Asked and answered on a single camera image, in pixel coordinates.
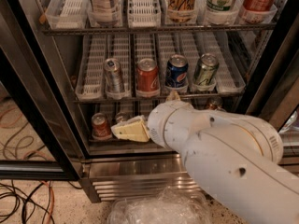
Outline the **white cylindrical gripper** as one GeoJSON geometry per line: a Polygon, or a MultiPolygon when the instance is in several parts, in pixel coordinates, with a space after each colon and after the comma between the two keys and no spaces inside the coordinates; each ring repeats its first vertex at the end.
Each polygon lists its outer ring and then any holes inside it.
{"type": "Polygon", "coordinates": [[[180,149],[187,141],[193,122],[200,112],[180,100],[177,91],[170,91],[166,102],[157,105],[149,114],[148,128],[143,115],[111,127],[112,133],[121,140],[146,143],[150,140],[165,148],[180,149]]]}

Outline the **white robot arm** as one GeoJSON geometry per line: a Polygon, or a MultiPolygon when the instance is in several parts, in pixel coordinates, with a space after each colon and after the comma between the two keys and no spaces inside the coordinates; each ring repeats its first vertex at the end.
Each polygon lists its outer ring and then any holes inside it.
{"type": "Polygon", "coordinates": [[[249,224],[299,224],[299,178],[278,165],[283,142],[262,119],[175,99],[112,132],[176,151],[195,183],[249,224]]]}

